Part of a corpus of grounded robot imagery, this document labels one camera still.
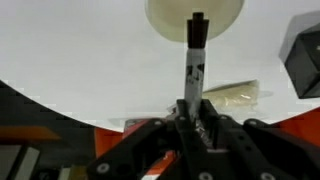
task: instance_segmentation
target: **black marker cap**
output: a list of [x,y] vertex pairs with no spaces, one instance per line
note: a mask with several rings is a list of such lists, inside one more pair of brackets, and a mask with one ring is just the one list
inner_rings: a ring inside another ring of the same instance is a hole
[[202,12],[193,13],[188,20],[188,47],[192,49],[204,49],[207,41],[209,20],[203,19]]

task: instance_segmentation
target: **black bracket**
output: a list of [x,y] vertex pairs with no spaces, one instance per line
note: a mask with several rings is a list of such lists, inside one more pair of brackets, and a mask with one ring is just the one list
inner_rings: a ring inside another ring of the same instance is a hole
[[191,122],[186,102],[177,101],[174,121],[150,119],[87,169],[89,180],[138,180],[168,150],[177,158],[160,180],[318,180],[320,148],[259,120],[244,125],[219,115],[202,100],[200,119],[212,147]]

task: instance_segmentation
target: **black marker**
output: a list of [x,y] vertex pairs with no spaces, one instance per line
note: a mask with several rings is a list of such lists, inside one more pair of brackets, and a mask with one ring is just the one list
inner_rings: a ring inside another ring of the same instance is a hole
[[204,19],[202,12],[193,13],[188,20],[188,52],[184,98],[187,102],[192,122],[199,118],[202,99],[205,56],[209,20]]

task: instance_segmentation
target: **bolt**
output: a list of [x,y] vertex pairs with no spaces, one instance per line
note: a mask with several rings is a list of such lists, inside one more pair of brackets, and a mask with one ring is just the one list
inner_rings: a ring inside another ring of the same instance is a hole
[[260,179],[261,180],[276,180],[276,178],[272,174],[267,173],[267,172],[262,173],[260,176]]
[[249,124],[255,126],[255,125],[257,125],[257,122],[256,121],[249,121]]
[[213,177],[208,172],[202,172],[199,174],[199,180],[213,180]]
[[110,165],[109,165],[108,163],[102,163],[102,164],[100,164],[100,165],[98,166],[97,172],[98,172],[99,174],[104,174],[104,173],[108,172],[109,169],[110,169]]
[[161,121],[156,121],[154,124],[157,125],[157,126],[159,126],[159,125],[161,125],[162,123],[161,123]]

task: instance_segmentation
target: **white table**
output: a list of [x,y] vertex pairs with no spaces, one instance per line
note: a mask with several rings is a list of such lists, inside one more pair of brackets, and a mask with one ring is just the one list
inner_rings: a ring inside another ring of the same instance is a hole
[[[144,3],[0,0],[0,79],[112,130],[122,131],[126,118],[167,115],[183,97],[186,46],[151,27]],[[258,105],[269,123],[318,107],[320,99],[297,98],[279,58],[290,20],[317,10],[319,0],[247,0],[236,22],[207,43],[205,89],[258,79],[273,94]]]

